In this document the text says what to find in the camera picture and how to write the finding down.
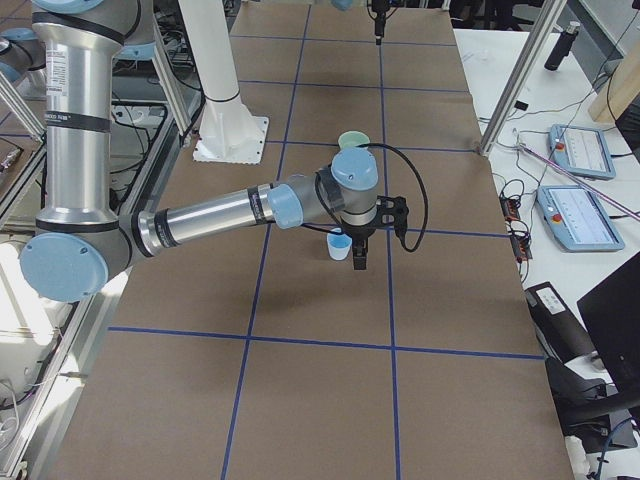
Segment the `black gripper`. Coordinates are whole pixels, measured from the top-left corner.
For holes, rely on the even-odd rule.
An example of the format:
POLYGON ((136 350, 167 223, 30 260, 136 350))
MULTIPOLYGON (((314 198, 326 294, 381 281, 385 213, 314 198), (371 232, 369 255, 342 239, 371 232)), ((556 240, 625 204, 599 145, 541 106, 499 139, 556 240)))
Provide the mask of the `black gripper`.
POLYGON ((391 15, 390 0, 371 0, 368 2, 368 12, 374 23, 375 44, 380 46, 385 36, 388 17, 391 15))
POLYGON ((351 225, 349 236, 352 239, 352 261, 356 271, 367 269, 368 239, 374 234, 374 229, 366 225, 351 225))

